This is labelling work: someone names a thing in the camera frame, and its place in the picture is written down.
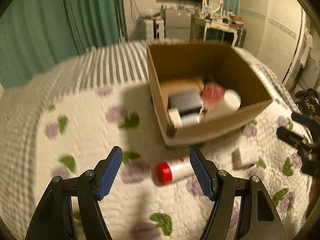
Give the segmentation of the white oval vanity mirror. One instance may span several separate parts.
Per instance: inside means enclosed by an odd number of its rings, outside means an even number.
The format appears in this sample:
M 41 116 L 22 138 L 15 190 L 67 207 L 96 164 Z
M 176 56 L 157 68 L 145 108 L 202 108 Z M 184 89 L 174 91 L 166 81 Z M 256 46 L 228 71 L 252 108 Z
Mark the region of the white oval vanity mirror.
M 223 7 L 223 0 L 202 0 L 204 13 L 218 13 Z

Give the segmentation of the white rectangular charger box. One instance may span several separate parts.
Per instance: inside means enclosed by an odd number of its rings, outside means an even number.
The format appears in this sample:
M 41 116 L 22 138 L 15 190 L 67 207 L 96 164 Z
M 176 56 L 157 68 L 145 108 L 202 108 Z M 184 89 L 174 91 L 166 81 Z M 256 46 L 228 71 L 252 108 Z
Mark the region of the white rectangular charger box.
M 258 161 L 258 148 L 254 146 L 237 147 L 232 153 L 232 164 L 235 170 L 247 168 Z

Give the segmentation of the white louvered wardrobe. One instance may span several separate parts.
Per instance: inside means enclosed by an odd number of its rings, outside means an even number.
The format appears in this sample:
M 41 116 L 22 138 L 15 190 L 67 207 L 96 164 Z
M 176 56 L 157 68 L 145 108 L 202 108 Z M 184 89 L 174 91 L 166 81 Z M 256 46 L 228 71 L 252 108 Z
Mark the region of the white louvered wardrobe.
M 264 63 L 286 88 L 299 72 L 306 49 L 306 14 L 297 0 L 240 0 L 243 48 Z

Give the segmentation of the white cylindrical bottle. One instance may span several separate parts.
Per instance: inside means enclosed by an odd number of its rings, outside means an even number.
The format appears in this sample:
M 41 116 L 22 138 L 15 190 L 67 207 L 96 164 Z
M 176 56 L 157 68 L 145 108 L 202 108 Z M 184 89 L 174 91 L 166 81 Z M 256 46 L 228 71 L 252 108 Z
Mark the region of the white cylindrical bottle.
M 204 115 L 204 120 L 220 119 L 235 113 L 241 105 L 239 94 L 231 89 L 225 91 L 223 97 Z

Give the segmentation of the light blue small box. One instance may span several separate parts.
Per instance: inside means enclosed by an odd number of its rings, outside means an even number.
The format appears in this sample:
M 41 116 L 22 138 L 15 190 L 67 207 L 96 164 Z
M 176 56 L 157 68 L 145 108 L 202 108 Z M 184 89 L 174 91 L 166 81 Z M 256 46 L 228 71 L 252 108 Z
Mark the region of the light blue small box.
M 190 113 L 181 116 L 181 126 L 190 126 L 194 124 L 198 124 L 200 122 L 200 115 L 199 113 Z

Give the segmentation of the white bottle red cap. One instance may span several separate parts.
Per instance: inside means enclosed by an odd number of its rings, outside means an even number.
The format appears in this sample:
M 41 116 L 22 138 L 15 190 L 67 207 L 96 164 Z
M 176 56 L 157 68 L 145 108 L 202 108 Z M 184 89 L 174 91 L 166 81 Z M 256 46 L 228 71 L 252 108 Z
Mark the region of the white bottle red cap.
M 194 171 L 189 158 L 180 158 L 157 164 L 156 175 L 162 185 L 167 185 L 193 176 Z

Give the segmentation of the brown cardboard box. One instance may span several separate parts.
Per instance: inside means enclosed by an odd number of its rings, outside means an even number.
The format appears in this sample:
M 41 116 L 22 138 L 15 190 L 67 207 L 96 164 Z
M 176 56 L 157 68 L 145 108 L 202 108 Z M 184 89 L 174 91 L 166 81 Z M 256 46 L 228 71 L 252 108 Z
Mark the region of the brown cardboard box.
M 159 128 L 167 146 L 206 142 L 238 129 L 257 117 L 272 96 L 242 49 L 213 42 L 149 44 L 146 48 L 149 83 Z M 168 115 L 169 96 L 194 90 L 202 93 L 205 81 L 237 92 L 239 110 L 199 124 L 176 127 Z

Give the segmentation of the grey power adapter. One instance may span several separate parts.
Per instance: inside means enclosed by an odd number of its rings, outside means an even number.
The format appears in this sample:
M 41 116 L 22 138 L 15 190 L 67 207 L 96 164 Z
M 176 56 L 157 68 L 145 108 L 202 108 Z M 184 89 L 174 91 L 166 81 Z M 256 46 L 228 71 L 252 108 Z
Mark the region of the grey power adapter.
M 203 108 L 203 100 L 196 90 L 186 90 L 170 94 L 168 109 L 176 108 L 180 115 L 199 113 Z

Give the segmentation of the green curtain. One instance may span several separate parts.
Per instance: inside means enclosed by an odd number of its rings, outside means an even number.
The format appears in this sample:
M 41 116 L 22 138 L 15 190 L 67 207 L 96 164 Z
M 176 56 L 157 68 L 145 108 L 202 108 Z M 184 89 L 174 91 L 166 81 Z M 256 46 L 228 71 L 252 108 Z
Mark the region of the green curtain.
M 123 0 L 13 0 L 1 16 L 1 85 L 22 85 L 87 48 L 122 38 Z

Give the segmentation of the white USB wall charger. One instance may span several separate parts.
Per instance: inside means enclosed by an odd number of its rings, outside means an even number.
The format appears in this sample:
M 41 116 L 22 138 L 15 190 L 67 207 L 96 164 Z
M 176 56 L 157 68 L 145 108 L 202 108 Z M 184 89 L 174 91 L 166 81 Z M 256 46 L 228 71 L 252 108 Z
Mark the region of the white USB wall charger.
M 182 126 L 181 116 L 180 116 L 177 108 L 168 109 L 168 116 L 169 116 L 169 119 L 170 119 L 172 125 L 175 128 Z

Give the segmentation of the white floral quilt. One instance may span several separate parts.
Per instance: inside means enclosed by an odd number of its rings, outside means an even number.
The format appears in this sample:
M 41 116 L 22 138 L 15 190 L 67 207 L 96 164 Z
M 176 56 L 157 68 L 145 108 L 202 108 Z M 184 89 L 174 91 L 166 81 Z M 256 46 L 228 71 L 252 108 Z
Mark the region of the white floral quilt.
M 245 127 L 201 147 L 231 175 L 262 179 L 289 239 L 304 222 L 311 186 L 296 151 L 276 137 L 279 126 L 305 134 L 290 115 L 289 107 L 275 99 Z M 189 150 L 165 146 L 147 84 L 68 95 L 50 106 L 37 134 L 35 200 L 54 176 L 77 177 L 114 146 L 122 149 L 123 160 L 109 195 L 99 203 L 112 238 L 199 239 L 213 204 L 195 175 L 165 186 L 156 181 L 158 163 L 186 158 Z M 235 170 L 232 153 L 246 146 L 258 148 L 259 161 Z

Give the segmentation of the white dressing table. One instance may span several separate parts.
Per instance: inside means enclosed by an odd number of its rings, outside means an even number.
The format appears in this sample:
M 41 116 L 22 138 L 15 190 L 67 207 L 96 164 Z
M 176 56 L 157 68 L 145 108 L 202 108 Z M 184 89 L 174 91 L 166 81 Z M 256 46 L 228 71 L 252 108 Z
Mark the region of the white dressing table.
M 190 25 L 190 40 L 207 40 L 208 30 L 223 33 L 221 41 L 225 40 L 225 33 L 233 34 L 232 46 L 242 48 L 245 43 L 246 30 L 231 24 L 192 17 Z

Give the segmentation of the grey checked bed sheet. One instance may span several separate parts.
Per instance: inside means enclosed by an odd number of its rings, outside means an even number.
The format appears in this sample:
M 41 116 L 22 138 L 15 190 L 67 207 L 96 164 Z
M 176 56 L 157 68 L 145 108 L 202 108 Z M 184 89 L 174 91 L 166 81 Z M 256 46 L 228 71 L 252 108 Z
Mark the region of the grey checked bed sheet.
M 286 90 L 249 52 L 252 65 L 275 99 L 293 109 Z M 40 119 L 54 102 L 68 95 L 116 86 L 147 84 L 145 42 L 93 49 L 36 75 L 1 99 L 1 218 L 16 239 L 24 239 L 39 200 L 34 198 L 37 134 Z

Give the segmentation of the silver small refrigerator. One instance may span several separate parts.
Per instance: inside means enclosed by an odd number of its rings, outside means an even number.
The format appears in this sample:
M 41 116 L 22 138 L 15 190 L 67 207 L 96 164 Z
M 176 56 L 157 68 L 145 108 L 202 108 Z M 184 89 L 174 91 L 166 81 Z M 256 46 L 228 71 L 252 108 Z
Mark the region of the silver small refrigerator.
M 165 37 L 189 41 L 191 16 L 186 10 L 165 10 Z

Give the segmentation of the red patterned box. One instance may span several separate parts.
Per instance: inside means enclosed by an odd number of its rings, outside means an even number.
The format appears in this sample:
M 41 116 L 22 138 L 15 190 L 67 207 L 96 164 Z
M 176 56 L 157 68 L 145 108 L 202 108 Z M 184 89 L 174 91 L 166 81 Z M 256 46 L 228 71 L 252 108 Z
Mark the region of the red patterned box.
M 208 110 L 224 96 L 226 89 L 215 82 L 207 82 L 201 94 L 204 109 Z

